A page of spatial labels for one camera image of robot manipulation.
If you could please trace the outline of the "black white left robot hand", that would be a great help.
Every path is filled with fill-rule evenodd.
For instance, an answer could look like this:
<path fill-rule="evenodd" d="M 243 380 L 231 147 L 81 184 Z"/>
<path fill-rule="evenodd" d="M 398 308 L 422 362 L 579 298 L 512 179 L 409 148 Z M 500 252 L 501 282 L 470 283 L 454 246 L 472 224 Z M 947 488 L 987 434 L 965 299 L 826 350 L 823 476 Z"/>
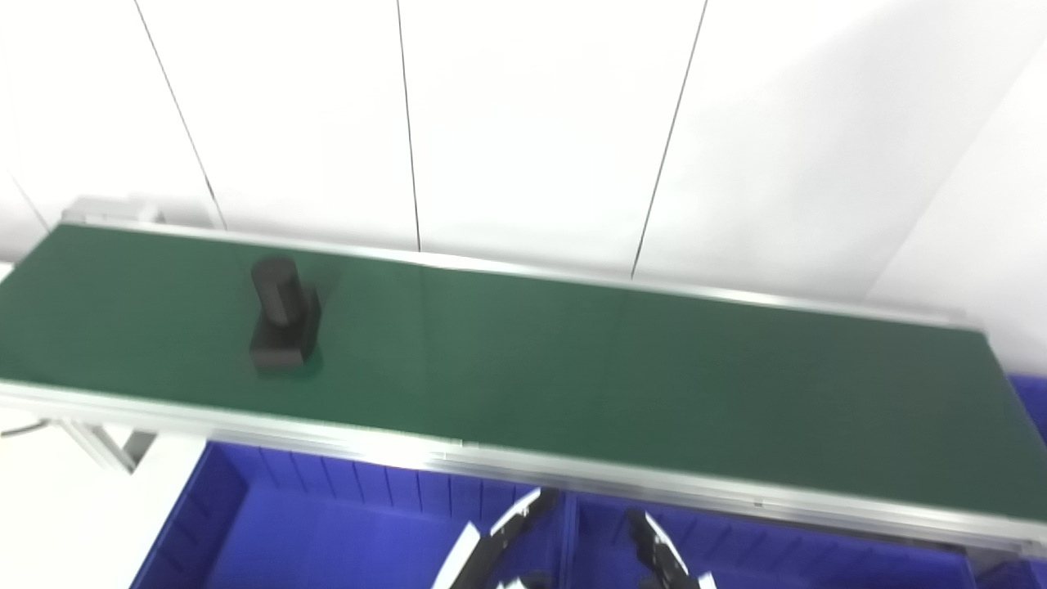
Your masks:
<path fill-rule="evenodd" d="M 556 488 L 534 488 L 502 512 L 487 533 L 469 522 L 456 536 L 455 544 L 445 556 L 433 588 L 487 588 L 500 566 L 502 556 L 530 533 L 534 525 L 559 502 Z"/>

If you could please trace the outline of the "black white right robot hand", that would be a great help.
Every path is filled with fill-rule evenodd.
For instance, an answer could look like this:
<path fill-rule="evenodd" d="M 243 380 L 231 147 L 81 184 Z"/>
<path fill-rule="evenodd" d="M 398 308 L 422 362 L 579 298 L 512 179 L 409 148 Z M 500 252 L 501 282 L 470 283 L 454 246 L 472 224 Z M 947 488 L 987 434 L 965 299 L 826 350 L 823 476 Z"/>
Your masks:
<path fill-rule="evenodd" d="M 626 519 L 636 558 L 650 572 L 640 588 L 717 588 L 710 571 L 691 574 L 676 544 L 650 512 L 629 507 Z"/>

